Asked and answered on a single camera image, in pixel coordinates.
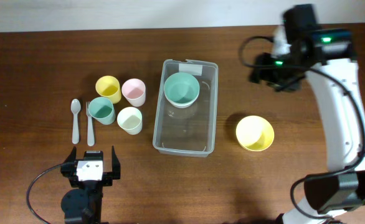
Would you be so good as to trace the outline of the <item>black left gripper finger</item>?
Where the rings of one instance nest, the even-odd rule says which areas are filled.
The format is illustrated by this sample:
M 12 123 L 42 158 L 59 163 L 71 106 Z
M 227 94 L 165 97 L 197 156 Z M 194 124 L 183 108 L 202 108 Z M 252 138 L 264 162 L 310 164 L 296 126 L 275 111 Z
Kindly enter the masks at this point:
M 77 147 L 74 146 L 70 154 L 67 156 L 67 158 L 64 160 L 64 163 L 72 162 L 74 163 L 76 160 L 76 154 L 77 154 Z
M 111 147 L 111 166 L 113 173 L 120 173 L 121 172 L 121 165 L 115 153 L 115 147 Z

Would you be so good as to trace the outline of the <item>yellow plastic cup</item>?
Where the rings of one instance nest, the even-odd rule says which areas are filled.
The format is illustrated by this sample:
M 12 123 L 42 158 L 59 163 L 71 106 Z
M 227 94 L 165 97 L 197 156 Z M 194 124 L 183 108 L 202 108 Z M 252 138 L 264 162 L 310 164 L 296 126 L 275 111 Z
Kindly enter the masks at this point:
M 121 100 L 120 82 L 113 76 L 107 75 L 99 78 L 95 89 L 100 96 L 108 98 L 113 104 Z

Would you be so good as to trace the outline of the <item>yellow plastic bowl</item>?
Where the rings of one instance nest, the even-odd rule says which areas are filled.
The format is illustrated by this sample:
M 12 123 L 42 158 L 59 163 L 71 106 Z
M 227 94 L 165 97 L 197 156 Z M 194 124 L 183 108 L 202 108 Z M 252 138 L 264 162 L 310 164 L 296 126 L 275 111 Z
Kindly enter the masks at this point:
M 237 141 L 248 151 L 264 151 L 268 149 L 275 138 L 272 125 L 260 116 L 242 118 L 235 129 Z

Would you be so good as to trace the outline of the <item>white plastic bowl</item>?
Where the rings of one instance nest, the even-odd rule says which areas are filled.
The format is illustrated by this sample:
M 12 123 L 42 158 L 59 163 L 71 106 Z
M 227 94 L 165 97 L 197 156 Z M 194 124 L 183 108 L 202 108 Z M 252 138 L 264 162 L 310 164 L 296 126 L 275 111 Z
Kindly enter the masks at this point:
M 169 101 L 168 104 L 175 107 L 175 108 L 183 109 L 183 108 L 188 108 L 188 107 L 192 106 L 194 103 L 193 102 L 190 102 L 190 103 L 175 103 L 175 102 Z

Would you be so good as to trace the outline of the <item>green plastic cup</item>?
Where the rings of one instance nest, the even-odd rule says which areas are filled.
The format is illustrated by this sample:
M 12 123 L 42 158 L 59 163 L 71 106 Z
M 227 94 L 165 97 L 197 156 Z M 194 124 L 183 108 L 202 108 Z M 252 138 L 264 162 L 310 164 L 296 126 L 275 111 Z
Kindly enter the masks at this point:
M 116 120 L 113 103 L 102 96 L 89 102 L 88 112 L 91 117 L 103 125 L 110 125 Z

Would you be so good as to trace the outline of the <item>green plastic bowl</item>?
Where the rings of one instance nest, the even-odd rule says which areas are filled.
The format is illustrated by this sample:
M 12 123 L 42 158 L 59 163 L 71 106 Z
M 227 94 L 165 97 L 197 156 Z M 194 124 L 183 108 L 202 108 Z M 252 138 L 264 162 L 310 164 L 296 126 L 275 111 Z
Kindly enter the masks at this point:
M 199 92 L 199 81 L 189 73 L 174 73 L 164 83 L 164 95 L 166 99 L 175 103 L 195 102 L 199 96 Z

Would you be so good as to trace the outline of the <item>pink plastic cup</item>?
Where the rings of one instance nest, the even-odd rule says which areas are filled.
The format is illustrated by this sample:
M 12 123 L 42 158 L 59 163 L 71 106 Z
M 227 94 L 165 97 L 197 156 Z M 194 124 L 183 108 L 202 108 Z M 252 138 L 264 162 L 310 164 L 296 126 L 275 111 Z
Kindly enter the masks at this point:
M 140 79 L 131 78 L 124 82 L 121 92 L 127 101 L 134 107 L 140 107 L 146 101 L 146 86 Z

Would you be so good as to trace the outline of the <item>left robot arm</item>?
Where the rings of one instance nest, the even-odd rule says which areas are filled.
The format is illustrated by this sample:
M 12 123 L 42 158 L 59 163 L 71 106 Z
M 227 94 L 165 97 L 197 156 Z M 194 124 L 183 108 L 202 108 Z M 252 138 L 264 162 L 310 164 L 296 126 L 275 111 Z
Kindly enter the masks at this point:
M 103 170 L 103 152 L 86 151 L 77 159 L 77 148 L 64 160 L 61 174 L 68 178 L 72 190 L 61 201 L 65 223 L 100 223 L 103 188 L 121 177 L 121 165 L 115 149 L 111 149 L 111 171 Z

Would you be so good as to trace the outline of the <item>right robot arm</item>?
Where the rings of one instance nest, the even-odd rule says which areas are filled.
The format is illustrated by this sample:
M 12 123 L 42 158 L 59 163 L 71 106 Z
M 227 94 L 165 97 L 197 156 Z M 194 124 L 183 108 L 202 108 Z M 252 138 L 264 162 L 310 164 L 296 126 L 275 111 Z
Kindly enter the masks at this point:
M 324 29 L 311 4 L 285 11 L 249 80 L 275 91 L 296 91 L 307 80 L 315 94 L 326 138 L 328 171 L 299 179 L 305 195 L 277 223 L 336 223 L 365 206 L 365 112 L 358 60 L 347 29 Z

